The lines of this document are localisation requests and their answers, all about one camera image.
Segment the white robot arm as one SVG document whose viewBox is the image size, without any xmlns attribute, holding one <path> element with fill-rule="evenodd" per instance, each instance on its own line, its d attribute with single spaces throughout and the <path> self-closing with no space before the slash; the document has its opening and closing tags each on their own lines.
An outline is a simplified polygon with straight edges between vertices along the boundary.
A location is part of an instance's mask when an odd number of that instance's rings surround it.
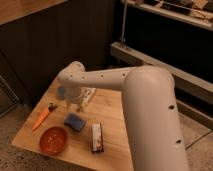
<svg viewBox="0 0 213 171">
<path fill-rule="evenodd" d="M 83 87 L 121 92 L 134 171 L 189 171 L 175 81 L 167 69 L 142 65 L 87 72 L 74 61 L 57 79 L 74 103 L 80 101 Z"/>
</svg>

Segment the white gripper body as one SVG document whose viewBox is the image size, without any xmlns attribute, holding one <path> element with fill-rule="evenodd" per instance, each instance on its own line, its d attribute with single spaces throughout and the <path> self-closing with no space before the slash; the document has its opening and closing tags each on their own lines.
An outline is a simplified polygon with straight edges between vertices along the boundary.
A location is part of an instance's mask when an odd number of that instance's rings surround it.
<svg viewBox="0 0 213 171">
<path fill-rule="evenodd" d="M 81 87 L 66 87 L 65 99 L 68 104 L 80 105 L 83 102 L 84 90 Z"/>
</svg>

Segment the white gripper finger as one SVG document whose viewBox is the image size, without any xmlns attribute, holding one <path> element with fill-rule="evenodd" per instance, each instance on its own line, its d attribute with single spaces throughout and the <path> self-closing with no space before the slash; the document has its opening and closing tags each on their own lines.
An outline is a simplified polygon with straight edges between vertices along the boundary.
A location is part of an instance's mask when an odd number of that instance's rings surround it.
<svg viewBox="0 0 213 171">
<path fill-rule="evenodd" d="M 70 111 L 71 110 L 71 104 L 67 104 L 67 111 Z"/>
<path fill-rule="evenodd" d="M 84 112 L 84 106 L 82 104 L 78 105 L 77 111 L 78 112 Z"/>
</svg>

